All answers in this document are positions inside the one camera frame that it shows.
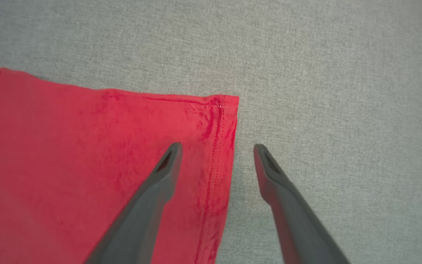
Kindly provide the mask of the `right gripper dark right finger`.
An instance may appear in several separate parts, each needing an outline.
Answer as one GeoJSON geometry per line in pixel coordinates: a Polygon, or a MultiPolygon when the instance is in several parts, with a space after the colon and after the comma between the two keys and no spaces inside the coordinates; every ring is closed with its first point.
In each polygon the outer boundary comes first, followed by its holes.
{"type": "Polygon", "coordinates": [[[285,264],[348,264],[349,261],[268,148],[253,148],[260,194],[270,205],[285,264]]]}

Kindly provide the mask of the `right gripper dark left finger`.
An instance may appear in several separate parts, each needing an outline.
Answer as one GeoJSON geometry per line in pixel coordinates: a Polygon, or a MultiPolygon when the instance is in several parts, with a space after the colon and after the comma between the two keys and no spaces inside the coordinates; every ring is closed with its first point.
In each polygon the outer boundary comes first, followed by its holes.
{"type": "Polygon", "coordinates": [[[182,145],[172,143],[84,261],[86,264],[149,264],[162,212],[174,195],[182,145]]]}

